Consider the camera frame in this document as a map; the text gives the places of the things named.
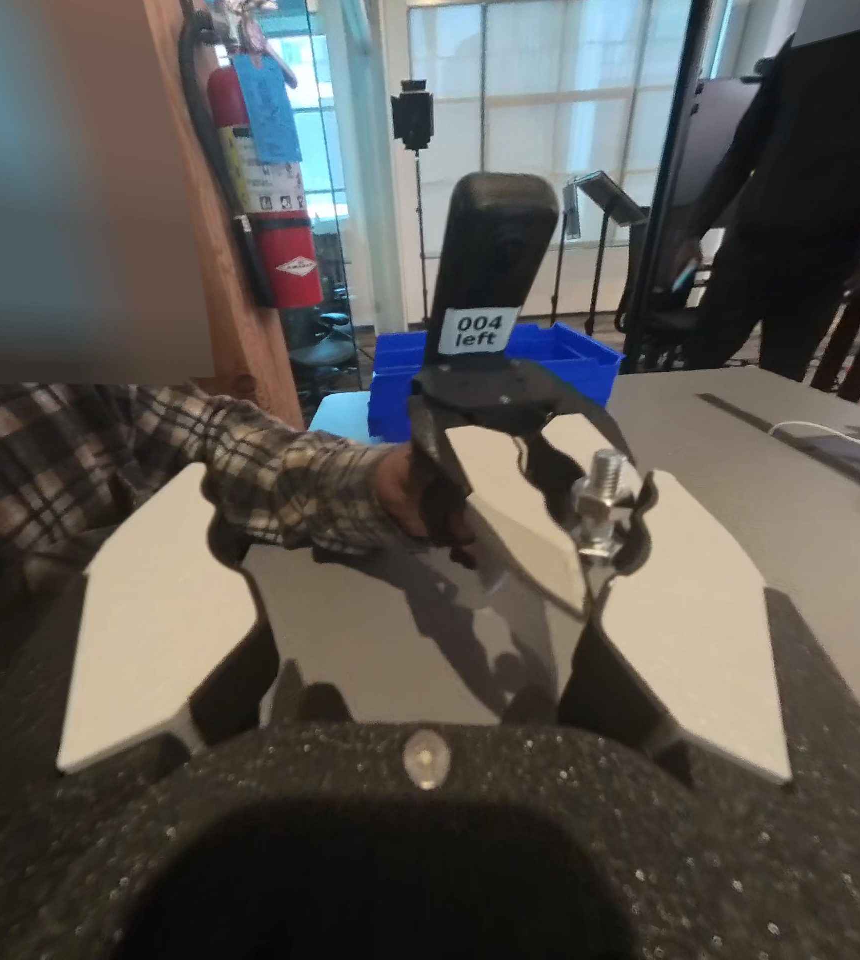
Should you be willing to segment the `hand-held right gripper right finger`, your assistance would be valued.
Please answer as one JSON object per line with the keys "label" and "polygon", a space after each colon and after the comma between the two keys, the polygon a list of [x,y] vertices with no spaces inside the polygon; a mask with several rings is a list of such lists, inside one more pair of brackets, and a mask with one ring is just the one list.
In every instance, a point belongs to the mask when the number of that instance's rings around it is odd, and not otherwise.
{"label": "hand-held right gripper right finger", "polygon": [[651,471],[557,717],[675,762],[698,749],[784,786],[792,766],[764,579],[676,477]]}

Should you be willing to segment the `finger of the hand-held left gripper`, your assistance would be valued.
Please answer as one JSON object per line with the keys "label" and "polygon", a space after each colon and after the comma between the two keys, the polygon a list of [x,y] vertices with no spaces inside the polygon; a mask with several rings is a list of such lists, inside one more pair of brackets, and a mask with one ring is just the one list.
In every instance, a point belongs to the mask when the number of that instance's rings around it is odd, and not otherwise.
{"label": "finger of the hand-held left gripper", "polygon": [[[615,558],[609,563],[593,563],[580,557],[580,522],[571,507],[570,491],[576,480],[589,474],[594,454],[604,449],[626,457],[623,485],[633,490],[636,501],[620,525],[622,545]],[[640,474],[629,455],[584,415],[561,415],[543,428],[534,442],[534,486],[543,494],[552,519],[573,538],[579,559],[586,565],[629,577],[641,572],[652,558],[647,515],[660,497],[656,475]]]}
{"label": "finger of the hand-held left gripper", "polygon": [[523,441],[470,425],[448,428],[447,442],[469,486],[467,515],[484,590],[493,592],[510,574],[568,616],[584,620],[588,588],[577,546],[527,479]]}

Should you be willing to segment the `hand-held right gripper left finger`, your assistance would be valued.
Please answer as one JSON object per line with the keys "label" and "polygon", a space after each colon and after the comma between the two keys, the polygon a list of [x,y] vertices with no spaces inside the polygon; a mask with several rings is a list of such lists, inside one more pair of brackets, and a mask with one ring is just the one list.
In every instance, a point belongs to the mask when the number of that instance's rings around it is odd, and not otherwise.
{"label": "hand-held right gripper left finger", "polygon": [[213,552],[205,479],[184,468],[85,571],[63,774],[159,737],[198,754],[258,726],[279,659],[254,582]]}

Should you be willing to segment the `silver hex bolt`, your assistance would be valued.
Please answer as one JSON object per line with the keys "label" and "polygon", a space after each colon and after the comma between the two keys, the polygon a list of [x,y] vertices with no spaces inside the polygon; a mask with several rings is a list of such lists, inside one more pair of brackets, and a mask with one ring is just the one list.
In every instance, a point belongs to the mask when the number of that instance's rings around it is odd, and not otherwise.
{"label": "silver hex bolt", "polygon": [[[623,485],[623,470],[626,457],[615,449],[597,451],[592,459],[588,477],[591,483],[601,492],[607,488]],[[627,511],[619,521],[610,526],[596,529],[586,529],[580,523],[580,557],[589,563],[608,564],[619,552],[621,542],[621,524]]]}

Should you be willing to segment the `silver hex nut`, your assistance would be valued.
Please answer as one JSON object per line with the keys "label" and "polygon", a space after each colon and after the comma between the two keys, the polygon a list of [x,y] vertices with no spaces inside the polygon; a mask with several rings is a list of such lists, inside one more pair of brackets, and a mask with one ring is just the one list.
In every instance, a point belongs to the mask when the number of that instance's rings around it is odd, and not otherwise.
{"label": "silver hex nut", "polygon": [[631,488],[616,486],[600,491],[588,476],[576,480],[570,491],[573,512],[587,530],[617,523],[626,511],[632,510],[635,501]]}

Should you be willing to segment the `large blue plastic bin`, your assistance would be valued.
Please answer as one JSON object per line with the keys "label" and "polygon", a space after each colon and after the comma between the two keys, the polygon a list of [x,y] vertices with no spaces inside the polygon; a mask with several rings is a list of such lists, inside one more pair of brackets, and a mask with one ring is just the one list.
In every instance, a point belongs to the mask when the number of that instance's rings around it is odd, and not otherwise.
{"label": "large blue plastic bin", "polygon": [[[411,437],[408,400],[427,341],[425,331],[383,334],[375,347],[367,409],[369,435],[401,443]],[[623,355],[562,323],[524,323],[510,334],[508,358],[532,361],[600,406],[606,406]]]}

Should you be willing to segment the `person's left forearm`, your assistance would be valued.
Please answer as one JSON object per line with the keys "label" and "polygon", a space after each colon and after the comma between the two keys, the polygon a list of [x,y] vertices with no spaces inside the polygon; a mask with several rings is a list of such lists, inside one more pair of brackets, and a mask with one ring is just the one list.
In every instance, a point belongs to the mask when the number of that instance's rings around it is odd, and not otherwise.
{"label": "person's left forearm", "polygon": [[392,445],[300,432],[225,397],[199,395],[187,407],[198,425],[206,492],[221,517],[251,541],[349,552],[416,543],[373,489]]}

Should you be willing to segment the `black music stand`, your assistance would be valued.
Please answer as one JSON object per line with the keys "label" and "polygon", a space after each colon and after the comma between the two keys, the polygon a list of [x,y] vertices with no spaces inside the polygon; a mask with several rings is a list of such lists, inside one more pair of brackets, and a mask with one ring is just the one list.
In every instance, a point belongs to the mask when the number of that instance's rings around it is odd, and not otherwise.
{"label": "black music stand", "polygon": [[595,333],[608,228],[611,224],[622,228],[644,225],[648,222],[649,214],[630,198],[604,171],[586,174],[577,178],[575,180],[575,186],[576,189],[585,197],[589,198],[602,213],[589,313],[584,324],[586,335],[593,337]]}
{"label": "black music stand", "polygon": [[579,214],[579,186],[576,177],[571,178],[563,187],[562,208],[560,216],[559,238],[556,252],[556,266],[554,287],[551,295],[551,314],[549,317],[550,327],[556,324],[558,318],[558,301],[560,294],[560,284],[562,280],[563,257],[568,238],[580,237],[580,214]]}

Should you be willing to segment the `black office chair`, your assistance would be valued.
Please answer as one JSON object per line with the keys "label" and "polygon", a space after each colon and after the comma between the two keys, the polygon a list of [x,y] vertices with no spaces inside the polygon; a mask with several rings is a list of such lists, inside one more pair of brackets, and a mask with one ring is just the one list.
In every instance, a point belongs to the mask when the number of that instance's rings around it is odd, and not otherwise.
{"label": "black office chair", "polygon": [[[628,306],[634,291],[639,260],[642,254],[647,225],[632,225],[628,235],[628,270],[626,284],[614,318],[615,330],[625,333]],[[650,310],[640,324],[639,356],[636,371],[639,374],[666,373],[682,362],[683,348],[692,335],[698,310],[689,306],[689,299],[698,280],[700,268],[674,278],[669,286],[656,289],[650,300]]]}
{"label": "black office chair", "polygon": [[354,327],[348,313],[303,311],[292,318],[291,334],[288,354],[294,366],[321,371],[357,366]]}

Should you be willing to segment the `black studio light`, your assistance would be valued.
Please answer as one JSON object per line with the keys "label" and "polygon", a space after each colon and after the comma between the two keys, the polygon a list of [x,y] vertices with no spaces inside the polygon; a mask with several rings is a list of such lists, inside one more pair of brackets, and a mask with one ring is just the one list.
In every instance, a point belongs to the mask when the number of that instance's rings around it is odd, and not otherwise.
{"label": "black studio light", "polygon": [[421,155],[431,145],[435,131],[434,96],[423,79],[405,79],[401,89],[390,98],[392,135],[404,150],[413,156],[415,182],[415,211],[421,279],[422,320],[429,320],[429,290],[426,265],[426,242],[423,209],[423,182]]}

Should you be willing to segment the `black metal pole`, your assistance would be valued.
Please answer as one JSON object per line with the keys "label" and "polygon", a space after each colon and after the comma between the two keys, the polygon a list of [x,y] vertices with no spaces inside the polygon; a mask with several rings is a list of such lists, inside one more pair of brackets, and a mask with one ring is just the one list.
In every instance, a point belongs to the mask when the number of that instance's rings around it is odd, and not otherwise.
{"label": "black metal pole", "polygon": [[640,248],[625,317],[624,359],[620,367],[622,376],[633,375],[637,371],[641,354],[643,321],[659,274],[663,239],[673,206],[676,179],[700,78],[703,48],[712,7],[712,1],[692,1],[689,7],[650,217]]}

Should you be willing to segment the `red fire extinguisher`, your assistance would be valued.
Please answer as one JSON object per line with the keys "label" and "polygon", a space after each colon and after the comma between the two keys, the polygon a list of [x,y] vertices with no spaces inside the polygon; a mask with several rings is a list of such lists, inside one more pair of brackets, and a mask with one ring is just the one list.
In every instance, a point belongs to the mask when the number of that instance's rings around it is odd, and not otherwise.
{"label": "red fire extinguisher", "polygon": [[323,300],[301,162],[259,162],[232,54],[273,56],[258,12],[275,2],[179,3],[177,40],[181,89],[193,130],[228,209],[232,235],[258,306],[287,311]]}

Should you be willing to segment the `person's plaid shirt torso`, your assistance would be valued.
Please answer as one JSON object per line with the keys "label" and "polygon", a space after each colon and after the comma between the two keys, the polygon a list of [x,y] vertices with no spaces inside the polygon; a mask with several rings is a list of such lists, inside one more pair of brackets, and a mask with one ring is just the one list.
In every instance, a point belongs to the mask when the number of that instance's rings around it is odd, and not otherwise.
{"label": "person's plaid shirt torso", "polygon": [[0,568],[114,527],[209,465],[225,415],[197,390],[0,386]]}

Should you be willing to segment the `black monitor screen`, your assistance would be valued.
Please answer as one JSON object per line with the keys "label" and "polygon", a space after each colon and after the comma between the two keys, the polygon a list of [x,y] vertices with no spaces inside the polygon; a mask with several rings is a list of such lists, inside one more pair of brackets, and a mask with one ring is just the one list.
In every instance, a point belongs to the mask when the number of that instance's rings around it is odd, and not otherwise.
{"label": "black monitor screen", "polygon": [[682,229],[723,159],[762,79],[701,79],[697,84],[671,206],[671,226]]}

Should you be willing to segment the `blue paper tag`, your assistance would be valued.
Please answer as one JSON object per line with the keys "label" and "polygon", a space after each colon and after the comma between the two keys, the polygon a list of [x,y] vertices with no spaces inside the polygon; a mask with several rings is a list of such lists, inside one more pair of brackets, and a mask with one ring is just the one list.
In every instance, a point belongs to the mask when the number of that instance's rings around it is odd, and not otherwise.
{"label": "blue paper tag", "polygon": [[262,164],[302,162],[288,94],[292,73],[270,54],[232,54],[256,155]]}

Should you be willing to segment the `wooden post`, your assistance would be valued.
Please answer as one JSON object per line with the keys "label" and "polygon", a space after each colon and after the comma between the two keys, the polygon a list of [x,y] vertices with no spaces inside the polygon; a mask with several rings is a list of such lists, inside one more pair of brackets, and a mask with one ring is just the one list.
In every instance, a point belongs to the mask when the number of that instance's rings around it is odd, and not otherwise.
{"label": "wooden post", "polygon": [[208,318],[213,375],[198,381],[208,392],[253,402],[302,429],[304,417],[279,314],[253,299],[226,203],[185,103],[177,56],[182,11],[177,2],[145,1],[143,7],[175,131]]}

